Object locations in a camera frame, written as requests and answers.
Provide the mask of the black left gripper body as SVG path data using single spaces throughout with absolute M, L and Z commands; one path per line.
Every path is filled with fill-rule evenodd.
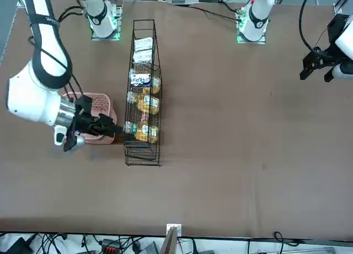
M 344 53 L 336 44 L 330 44 L 326 49 L 322 50 L 317 46 L 319 56 L 319 64 L 321 66 L 336 66 L 344 59 Z

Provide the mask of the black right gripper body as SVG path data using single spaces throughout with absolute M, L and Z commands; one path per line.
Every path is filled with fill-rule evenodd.
M 76 115 L 72 121 L 72 128 L 76 132 L 90 134 L 93 136 L 101 135 L 98 125 L 98 117 L 82 114 Z

